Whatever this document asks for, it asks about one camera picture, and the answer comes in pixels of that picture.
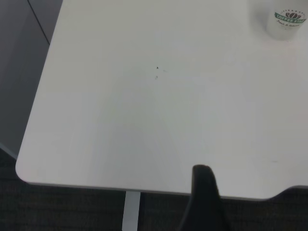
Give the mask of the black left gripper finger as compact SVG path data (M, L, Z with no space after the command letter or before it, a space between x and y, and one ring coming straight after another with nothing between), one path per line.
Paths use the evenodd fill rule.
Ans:
M228 231L228 222L215 175L209 166L192 168L192 191L179 231Z

